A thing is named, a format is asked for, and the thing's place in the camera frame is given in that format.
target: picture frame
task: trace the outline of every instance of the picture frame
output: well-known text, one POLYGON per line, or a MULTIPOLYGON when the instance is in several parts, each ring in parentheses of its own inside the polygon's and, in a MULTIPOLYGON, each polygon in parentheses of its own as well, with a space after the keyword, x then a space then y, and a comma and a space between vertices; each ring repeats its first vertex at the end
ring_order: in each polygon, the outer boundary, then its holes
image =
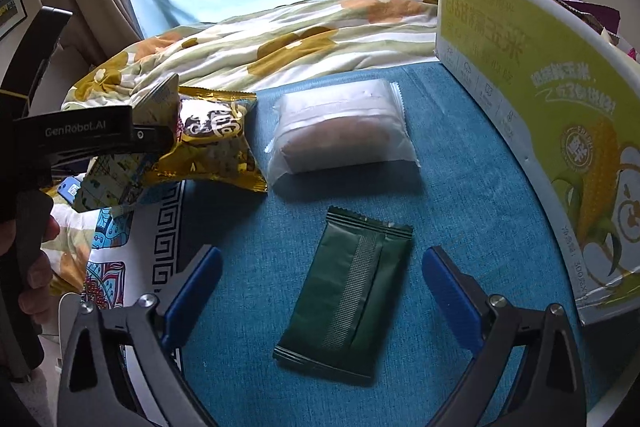
POLYGON ((26 18, 22 0, 0 0, 0 41, 26 18))

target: dark green wrapper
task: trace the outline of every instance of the dark green wrapper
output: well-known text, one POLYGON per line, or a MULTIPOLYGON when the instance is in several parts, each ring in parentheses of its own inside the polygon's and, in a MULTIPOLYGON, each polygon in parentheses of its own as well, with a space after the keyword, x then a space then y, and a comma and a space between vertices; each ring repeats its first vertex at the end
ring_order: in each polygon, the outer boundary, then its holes
POLYGON ((330 207, 289 327, 273 357, 324 378, 371 384, 412 233, 407 225, 330 207))

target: silver bolt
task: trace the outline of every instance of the silver bolt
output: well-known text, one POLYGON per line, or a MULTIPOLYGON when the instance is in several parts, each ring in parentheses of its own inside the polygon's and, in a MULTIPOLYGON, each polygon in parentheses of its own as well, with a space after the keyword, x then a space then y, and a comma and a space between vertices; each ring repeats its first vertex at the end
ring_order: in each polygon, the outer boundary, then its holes
POLYGON ((158 301, 158 297, 153 295, 153 293, 145 293, 143 296, 138 299, 138 304, 143 308, 151 308, 158 301))
POLYGON ((507 299, 502 295, 491 295, 489 297, 489 304, 494 308, 504 308, 507 305, 507 299))
POLYGON ((564 308, 562 308, 560 304, 551 304, 551 306, 549 306, 549 311, 554 315, 564 315, 564 308))
POLYGON ((88 315, 92 311, 95 310, 95 305, 92 302, 81 302, 80 303, 80 313, 82 315, 88 315))

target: gold snack bag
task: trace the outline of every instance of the gold snack bag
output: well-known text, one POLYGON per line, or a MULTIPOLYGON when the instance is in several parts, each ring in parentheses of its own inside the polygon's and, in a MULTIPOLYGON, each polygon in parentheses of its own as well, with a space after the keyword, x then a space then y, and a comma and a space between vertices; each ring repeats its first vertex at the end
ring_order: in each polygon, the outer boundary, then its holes
POLYGON ((244 137, 252 92, 179 87, 180 112, 174 147, 145 174, 145 185, 166 181, 216 180, 255 192, 267 182, 244 137))

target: blue tablecloth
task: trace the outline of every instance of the blue tablecloth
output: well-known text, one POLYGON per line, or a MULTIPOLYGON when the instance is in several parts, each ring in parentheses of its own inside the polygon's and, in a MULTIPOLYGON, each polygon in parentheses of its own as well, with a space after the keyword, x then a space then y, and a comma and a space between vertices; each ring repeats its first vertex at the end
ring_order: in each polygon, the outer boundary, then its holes
MULTIPOLYGON (((248 130, 259 165, 267 165, 263 150, 277 119, 271 107, 283 93, 381 77, 401 87, 422 168, 393 162, 299 174, 267 195, 213 182, 188 184, 181 250, 217 245, 225 267, 184 348, 187 381, 224 427, 425 425, 470 360, 420 274, 424 250, 443 245, 488 293, 521 307, 565 306, 593 406, 638 347, 638 317, 577 326, 560 251, 529 182, 442 65, 336 74, 261 91, 248 130), (331 204, 415 230, 401 301, 371 388, 304 377, 271 358, 331 204)), ((485 419, 497 415, 517 364, 512 357, 485 419)))

